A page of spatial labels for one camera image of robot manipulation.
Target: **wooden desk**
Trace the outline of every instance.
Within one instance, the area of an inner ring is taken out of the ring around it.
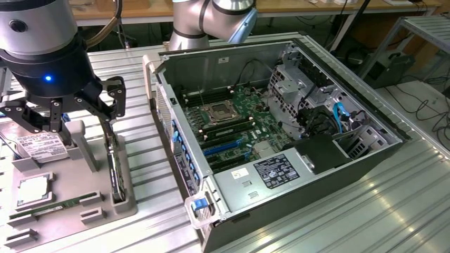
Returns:
[[[74,4],[90,3],[94,0],[71,0]],[[151,7],[148,9],[124,10],[123,23],[158,23],[171,22],[174,20],[174,8],[171,0],[150,0]],[[435,8],[441,6],[438,0],[425,0],[429,11],[433,13]],[[354,14],[363,0],[357,4],[349,4],[343,10],[345,14]],[[282,16],[311,16],[311,15],[337,15],[341,13],[342,5],[325,4],[321,1],[311,4],[306,0],[258,0],[259,17],[282,17]],[[95,4],[82,6],[80,9],[74,8],[75,19],[79,26],[104,25],[112,12],[100,12]],[[417,10],[417,6],[393,6],[383,0],[371,0],[366,13],[381,12],[411,12]]]

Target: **black cable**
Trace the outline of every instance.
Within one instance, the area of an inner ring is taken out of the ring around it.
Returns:
[[[403,82],[403,79],[407,78],[407,77],[411,77],[415,80],[419,80],[421,82],[426,82],[430,85],[441,85],[441,84],[443,84],[446,86],[446,82],[450,80],[450,68],[447,70],[447,74],[445,74],[442,76],[427,78],[425,80],[422,78],[418,78],[414,75],[405,75],[405,76],[402,76],[402,78],[399,80],[399,83]]]
[[[303,18],[305,20],[313,20],[317,16],[313,16],[311,18],[306,18],[306,17],[301,17]]]
[[[399,106],[402,107],[402,109],[403,109],[407,113],[414,113],[414,114],[415,114],[417,120],[425,121],[425,120],[430,120],[430,119],[434,119],[434,118],[437,118],[437,117],[441,116],[439,120],[437,121],[437,123],[434,124],[434,126],[433,126],[433,128],[431,128],[431,132],[435,133],[435,137],[437,137],[437,139],[438,139],[439,144],[441,144],[447,150],[450,150],[449,147],[443,144],[442,139],[441,139],[441,136],[439,136],[439,133],[441,133],[442,130],[443,130],[443,136],[445,136],[445,138],[450,141],[450,137],[449,137],[447,134],[446,134],[446,130],[450,128],[450,118],[449,118],[449,115],[450,115],[450,104],[449,104],[447,98],[445,98],[445,99],[446,99],[446,104],[447,104],[447,111],[446,111],[446,112],[438,112],[433,107],[430,107],[430,106],[427,105],[429,100],[421,100],[417,96],[414,96],[413,94],[410,94],[410,93],[407,93],[406,91],[403,91],[397,85],[395,85],[394,87],[397,87],[397,88],[399,89],[401,92],[403,92],[403,93],[407,94],[409,96],[414,97],[414,98],[421,102],[421,104],[419,104],[419,106],[418,106],[418,108],[417,108],[415,111],[407,110],[407,109],[405,108],[405,106],[402,105],[402,103],[401,103],[401,102],[398,101],[398,99],[395,98],[395,96],[393,95],[393,93],[390,92],[390,90],[389,90],[387,88],[385,88],[385,89],[387,90],[389,94],[393,96],[393,98],[394,98],[394,100],[397,101],[397,103],[399,104]],[[427,107],[429,109],[431,109],[437,114],[435,114],[434,116],[431,116],[431,117],[427,117],[427,118],[425,118],[425,119],[421,119],[419,116],[418,116],[418,112],[419,112],[425,107]],[[441,126],[441,127],[437,128],[438,124],[441,123],[441,121],[442,121],[443,119],[446,119],[446,126]]]
[[[148,43],[150,43],[150,45],[151,45],[151,36],[150,36],[150,35],[154,35],[154,37],[155,37],[155,42],[158,42],[158,36],[156,36],[156,34],[155,34],[155,32],[154,32],[154,28],[152,28],[152,26],[151,26],[151,23],[147,24],[147,30],[148,30]]]
[[[123,9],[123,0],[116,0],[115,2],[115,18],[120,20],[122,18],[122,9]]]
[[[363,4],[361,5],[359,10],[358,10],[358,12],[357,12],[357,14],[355,14],[351,22],[350,22],[350,25],[349,25],[347,29],[343,32],[342,39],[341,39],[341,41],[339,41],[339,43],[337,45],[337,48],[334,49],[334,52],[338,52],[341,50],[342,45],[343,45],[343,41],[346,41],[346,38],[350,36],[351,30],[353,30],[355,24],[358,23],[362,15],[363,15],[363,12],[365,12],[365,10],[367,8],[369,3],[370,3],[370,0],[365,0]]]
[[[269,68],[269,70],[271,71],[271,68],[267,66],[267,64],[266,64],[262,60],[259,60],[259,59],[251,59],[250,61],[246,62],[244,67],[243,67],[242,70],[240,70],[239,78],[236,79],[235,83],[232,84],[232,87],[234,87],[234,88],[235,88],[235,87],[238,86],[238,84],[240,83],[240,79],[242,79],[242,77],[243,77],[244,70],[246,70],[248,64],[252,63],[252,62],[259,62],[259,63],[260,63],[266,68]],[[251,73],[251,75],[250,75],[250,77],[248,77],[250,79],[252,78],[254,74],[255,74],[255,66],[254,66],[252,73]]]
[[[124,29],[124,25],[122,23],[122,20],[119,22],[119,26],[120,26],[120,32],[122,32],[122,35],[123,35],[123,39],[124,39],[126,48],[130,48],[131,45],[130,45],[130,41],[128,41],[128,37],[127,37],[127,34],[126,34],[126,29]]]
[[[126,49],[126,44],[122,40],[120,23],[118,23],[118,38],[119,38],[122,48]]]
[[[325,112],[319,112],[319,114],[325,115],[329,118],[329,120],[333,123],[333,126],[335,127],[335,130],[339,131],[339,126],[338,126],[337,120],[331,117],[331,115],[326,114]]]
[[[306,23],[303,20],[301,20],[301,18],[299,17],[295,17],[297,18],[297,20],[299,21],[299,22],[302,22],[303,24],[306,24],[306,25],[309,25],[309,26],[311,26],[313,27],[313,29],[315,28],[315,26],[317,25],[322,25],[322,24],[325,24],[329,20],[330,20],[330,18],[331,18],[331,16],[325,20],[325,21],[322,21],[322,22],[318,22],[317,24],[309,24],[309,23]]]
[[[346,9],[347,1],[349,1],[349,0],[346,0],[346,3],[343,4],[343,7],[342,7],[342,9],[341,9],[339,16],[343,14],[343,10]],[[337,36],[338,36],[338,34],[339,34],[339,32],[341,32],[341,29],[342,29],[343,23],[345,23],[345,22],[343,22],[343,18],[342,18],[342,21],[341,21],[341,27],[339,27],[339,30],[338,30]],[[326,40],[325,40],[323,46],[326,46],[326,43],[329,42],[329,39],[330,39],[330,36],[331,36],[331,29],[333,29],[333,26],[331,26],[331,28],[330,28],[330,32],[329,32],[329,35],[327,35],[327,37],[326,37]]]
[[[285,121],[281,121],[285,125],[287,125],[287,126],[290,126],[290,127],[293,127],[293,128],[297,128],[297,129],[302,129],[302,127],[301,126],[294,126],[294,125],[291,125],[291,124],[289,124],[289,123],[286,123]]]
[[[314,89],[315,89],[315,85],[311,87],[311,89],[310,89],[307,95],[306,95],[305,97],[302,97],[299,104],[301,104],[302,102],[305,102],[306,99],[311,96]]]
[[[429,11],[429,5],[423,0],[422,0],[422,4],[425,5],[425,12],[427,12]]]

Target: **blue latch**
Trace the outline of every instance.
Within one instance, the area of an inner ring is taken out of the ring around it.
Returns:
[[[208,207],[208,201],[206,200],[206,198],[198,199],[192,202],[191,205],[192,205],[194,211],[198,211],[198,210]]]
[[[172,142],[176,142],[178,134],[179,134],[179,133],[178,133],[178,130],[176,130],[176,131],[174,132],[174,136],[172,136],[172,139],[171,139]]]

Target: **metal shelf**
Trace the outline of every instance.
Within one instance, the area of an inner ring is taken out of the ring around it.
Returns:
[[[401,28],[406,28],[411,33],[421,36],[427,42],[435,45],[442,51],[450,54],[450,18],[446,16],[422,16],[401,17],[394,24],[383,42],[381,43],[375,54],[363,65],[358,76],[363,79],[370,72],[379,55],[386,51],[389,44],[397,37]],[[409,42],[406,39],[399,48],[403,48]]]

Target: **metal table surface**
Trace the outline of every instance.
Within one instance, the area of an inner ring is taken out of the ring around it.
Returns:
[[[273,38],[294,36],[301,37],[286,34]],[[425,132],[411,129],[407,118],[370,92],[369,86],[314,41],[306,37],[302,40],[414,139],[362,180],[216,252],[450,251],[450,164],[445,159],[450,155],[430,142]],[[90,55],[100,78],[122,75],[126,79],[127,115],[115,124],[115,130],[126,136],[139,212],[27,252],[202,251],[147,106],[142,56],[150,50],[162,47]],[[71,118],[84,120],[88,139],[102,136],[98,120],[87,112],[74,112]],[[0,160],[0,168],[1,206],[12,169],[8,157]]]
[[[411,32],[450,53],[450,18],[445,16],[406,17],[402,20]]]

